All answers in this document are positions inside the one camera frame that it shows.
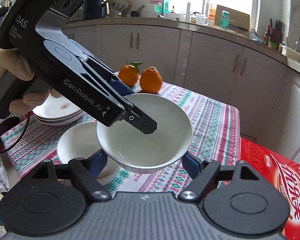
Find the gloved left hand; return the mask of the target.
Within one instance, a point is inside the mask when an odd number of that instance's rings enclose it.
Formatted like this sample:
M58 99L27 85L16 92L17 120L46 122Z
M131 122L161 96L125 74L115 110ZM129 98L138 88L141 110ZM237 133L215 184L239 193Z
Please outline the gloved left hand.
M28 60L17 49L0 49L0 80L7 71L23 81L30 81L34 77ZM61 97L61 94L55 89L43 93L26 94L22 99L13 100L10 103L9 111L14 115L24 115L42 105L49 95L54 98Z

